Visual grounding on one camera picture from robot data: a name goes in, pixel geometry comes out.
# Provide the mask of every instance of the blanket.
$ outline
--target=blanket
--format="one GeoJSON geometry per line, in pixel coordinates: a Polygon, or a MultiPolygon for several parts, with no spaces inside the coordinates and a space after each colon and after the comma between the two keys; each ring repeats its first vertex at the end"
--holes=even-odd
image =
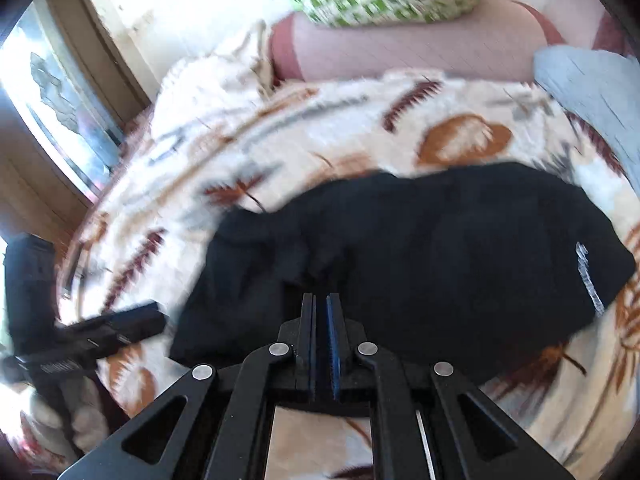
{"type": "MultiPolygon", "coordinates": [[[[256,25],[162,83],[153,117],[76,233],[58,275],[66,322],[156,300],[166,333],[99,364],[133,416],[186,369],[166,356],[175,321],[226,209],[280,208],[321,182],[372,170],[412,177],[516,160],[581,186],[640,258],[640,202],[600,142],[534,84],[429,70],[271,89],[256,25]]],[[[638,414],[640,274],[603,316],[527,367],[484,386],[579,480],[597,478],[638,414]]],[[[277,409],[268,480],[371,464],[365,419],[277,409]]]]}

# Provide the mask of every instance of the metal screw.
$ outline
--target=metal screw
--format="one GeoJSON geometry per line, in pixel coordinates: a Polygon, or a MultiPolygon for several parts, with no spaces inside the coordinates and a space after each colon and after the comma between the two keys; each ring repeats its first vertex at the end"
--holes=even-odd
{"type": "Polygon", "coordinates": [[[289,345],[286,343],[274,343],[269,347],[271,355],[284,355],[289,351],[289,345]]]}
{"type": "Polygon", "coordinates": [[[198,365],[192,371],[191,375],[197,381],[203,381],[204,379],[209,379],[213,374],[213,368],[209,365],[198,365]]]}
{"type": "Polygon", "coordinates": [[[370,343],[369,341],[365,341],[364,343],[360,343],[358,345],[358,352],[362,355],[373,355],[378,351],[378,345],[375,343],[370,343]]]}
{"type": "Polygon", "coordinates": [[[453,366],[446,361],[440,361],[433,367],[433,371],[441,377],[449,377],[453,373],[453,366]]]}

